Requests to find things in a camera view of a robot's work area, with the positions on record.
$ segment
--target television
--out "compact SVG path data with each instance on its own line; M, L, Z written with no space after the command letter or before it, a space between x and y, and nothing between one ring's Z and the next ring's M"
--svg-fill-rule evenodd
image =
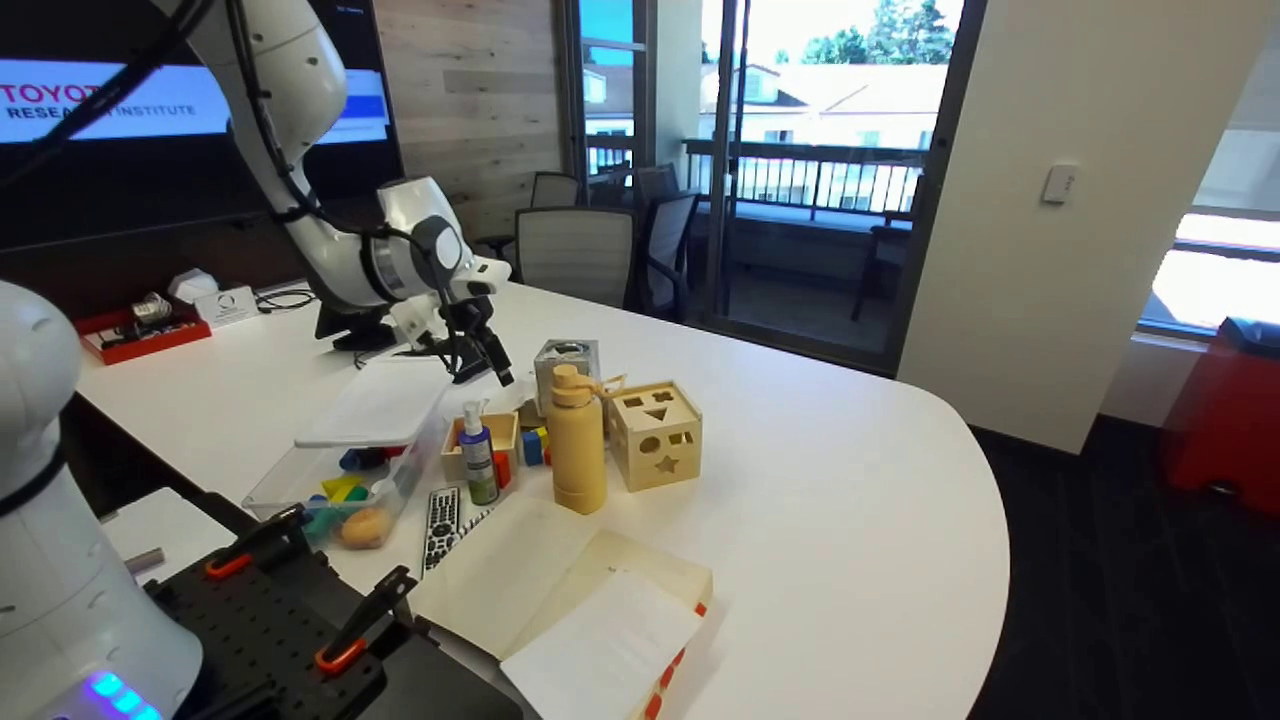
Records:
M403 170L372 0L312 8L346 64L346 104L303 167L320 200L372 197ZM164 14L148 0L0 0L0 14L0 257L268 217L228 104L189 46L3 183L31 158L31 138L164 31Z

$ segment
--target white robot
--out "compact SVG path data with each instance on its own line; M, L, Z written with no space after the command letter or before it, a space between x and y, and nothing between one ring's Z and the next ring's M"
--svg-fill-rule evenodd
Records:
M324 221L301 170L342 109L342 67L309 0L156 0L233 104L234 147L324 304L432 298L450 315L509 263L477 259L434 179L378 190L378 232ZM500 341L480 325L505 374ZM160 720L198 675L198 640L135 586L61 458L79 342L40 296L0 285L0 716Z

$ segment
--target bottle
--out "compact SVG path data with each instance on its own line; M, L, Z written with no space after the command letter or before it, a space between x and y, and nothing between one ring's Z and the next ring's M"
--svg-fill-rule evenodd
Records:
M468 480L473 505L490 505L496 499L490 440L480 421L480 402L468 402L463 436L456 445L463 450L463 480Z
M552 369L552 486L555 505L592 517L608 499L605 483L605 402L577 365Z

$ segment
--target white table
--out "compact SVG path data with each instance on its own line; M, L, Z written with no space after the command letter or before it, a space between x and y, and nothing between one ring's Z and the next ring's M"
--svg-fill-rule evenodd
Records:
M1005 623L1008 528L993 466L944 398L519 285L509 298L517 371L530 374L548 337L595 337L605 374L675 381L703 408L703 474L638 494L616 483L600 517L711 566L715 602L669 716L971 708ZM287 311L116 369L89 357L79 397L193 483L241 499L350 371L312 341L312 311ZM552 494L542 472L519 490ZM333 562L368 586L414 551L406 508L383 551Z

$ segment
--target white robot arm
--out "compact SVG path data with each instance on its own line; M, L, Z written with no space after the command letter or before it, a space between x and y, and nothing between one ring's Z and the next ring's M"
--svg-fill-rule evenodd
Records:
M312 269L328 308L364 311L432 296L439 315L463 315L490 371L509 384L500 341L480 296L509 281L505 259L477 259L432 175L378 189L383 227L350 232L324 217L303 175L309 147L342 109L342 64L309 0L212 0L189 46L212 67L233 109L234 147L277 221Z

